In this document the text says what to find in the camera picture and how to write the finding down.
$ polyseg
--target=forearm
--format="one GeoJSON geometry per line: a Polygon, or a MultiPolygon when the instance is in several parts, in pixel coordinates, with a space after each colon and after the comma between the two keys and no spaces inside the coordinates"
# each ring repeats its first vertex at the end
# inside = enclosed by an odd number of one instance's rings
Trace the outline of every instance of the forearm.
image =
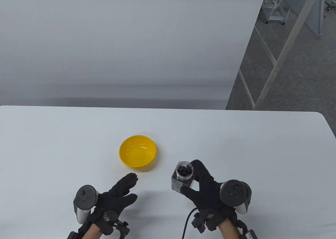
{"type": "Polygon", "coordinates": [[[224,239],[239,239],[239,230],[233,226],[229,219],[226,219],[221,224],[218,225],[220,232],[224,239]]]}
{"type": "Polygon", "coordinates": [[[100,229],[95,224],[92,224],[82,239],[99,239],[101,236],[102,232],[100,229]]]}

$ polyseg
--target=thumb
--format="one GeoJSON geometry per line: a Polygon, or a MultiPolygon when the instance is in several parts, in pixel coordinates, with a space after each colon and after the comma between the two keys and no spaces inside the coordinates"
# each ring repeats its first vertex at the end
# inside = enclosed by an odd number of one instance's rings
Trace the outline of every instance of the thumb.
{"type": "Polygon", "coordinates": [[[181,186],[180,192],[181,192],[181,194],[183,194],[184,196],[186,196],[191,201],[194,201],[194,199],[198,195],[197,191],[191,189],[190,187],[186,187],[185,185],[181,186]]]}
{"type": "Polygon", "coordinates": [[[127,207],[129,205],[132,205],[137,200],[137,198],[138,196],[136,194],[129,194],[122,197],[124,206],[127,207]]]}

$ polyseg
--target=metal frame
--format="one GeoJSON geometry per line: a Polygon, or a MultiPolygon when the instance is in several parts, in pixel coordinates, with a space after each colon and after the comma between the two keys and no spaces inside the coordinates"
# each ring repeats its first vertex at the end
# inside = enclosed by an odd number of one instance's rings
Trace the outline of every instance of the metal frame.
{"type": "Polygon", "coordinates": [[[269,21],[281,21],[282,24],[285,24],[291,10],[285,12],[280,4],[281,0],[275,0],[273,4],[268,4],[267,0],[263,1],[261,10],[266,17],[266,24],[269,21]],[[280,15],[273,15],[275,11],[278,11],[280,15]]]}
{"type": "Polygon", "coordinates": [[[297,37],[297,35],[299,34],[309,12],[311,11],[313,5],[314,5],[314,2],[315,0],[306,0],[305,4],[303,5],[302,7],[302,10],[294,24],[294,27],[293,29],[291,30],[289,36],[288,36],[288,39],[285,43],[285,45],[283,46],[282,50],[281,50],[281,53],[279,55],[279,58],[278,59],[275,59],[272,52],[270,51],[270,49],[268,48],[267,44],[265,43],[264,39],[262,38],[262,36],[260,35],[259,31],[257,30],[256,27],[254,27],[254,29],[256,30],[258,36],[259,36],[259,40],[260,42],[262,43],[267,55],[270,57],[272,63],[273,63],[273,69],[271,71],[271,74],[269,76],[269,78],[267,79],[266,81],[266,84],[264,85],[264,88],[262,89],[258,99],[257,99],[257,102],[254,102],[253,101],[253,98],[251,96],[251,93],[250,93],[250,90],[248,89],[247,87],[247,84],[245,82],[245,79],[244,79],[244,76],[243,74],[241,73],[241,71],[239,70],[238,71],[238,74],[240,76],[240,79],[241,81],[243,82],[243,85],[244,85],[244,88],[245,88],[245,91],[249,97],[249,100],[251,102],[251,105],[252,105],[252,109],[253,110],[256,110],[260,107],[260,105],[263,103],[268,91],[270,90],[283,62],[285,61],[290,49],[292,48],[293,44],[294,44],[294,41],[297,37]]]}

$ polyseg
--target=clear container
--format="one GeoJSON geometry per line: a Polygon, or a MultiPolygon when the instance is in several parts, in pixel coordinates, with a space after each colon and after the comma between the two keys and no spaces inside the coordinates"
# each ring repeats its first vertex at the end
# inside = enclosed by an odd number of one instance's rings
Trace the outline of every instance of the clear container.
{"type": "Polygon", "coordinates": [[[176,166],[175,172],[176,172],[176,175],[179,179],[181,179],[182,181],[188,181],[189,179],[191,179],[191,177],[193,175],[193,166],[189,162],[180,161],[176,166]]]}
{"type": "Polygon", "coordinates": [[[180,193],[181,186],[190,187],[193,182],[193,166],[186,161],[180,161],[171,176],[171,188],[180,193]]]}

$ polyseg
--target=glove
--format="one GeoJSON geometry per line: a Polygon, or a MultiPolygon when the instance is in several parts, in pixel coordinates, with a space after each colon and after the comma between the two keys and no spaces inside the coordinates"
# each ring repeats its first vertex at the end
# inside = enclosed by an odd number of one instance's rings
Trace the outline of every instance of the glove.
{"type": "Polygon", "coordinates": [[[103,234],[110,235],[113,232],[114,222],[118,220],[124,208],[137,200],[136,194],[129,194],[130,189],[135,186],[137,181],[137,175],[129,173],[108,192],[98,194],[96,208],[89,215],[88,221],[96,224],[103,234]]]}
{"type": "Polygon", "coordinates": [[[207,227],[209,230],[215,230],[219,224],[233,215],[235,209],[221,201],[219,195],[221,183],[214,180],[203,163],[199,160],[194,160],[191,164],[195,180],[199,183],[199,192],[187,186],[182,186],[180,192],[195,204],[200,214],[206,210],[207,214],[214,215],[214,218],[211,218],[212,222],[209,222],[207,227]]]}

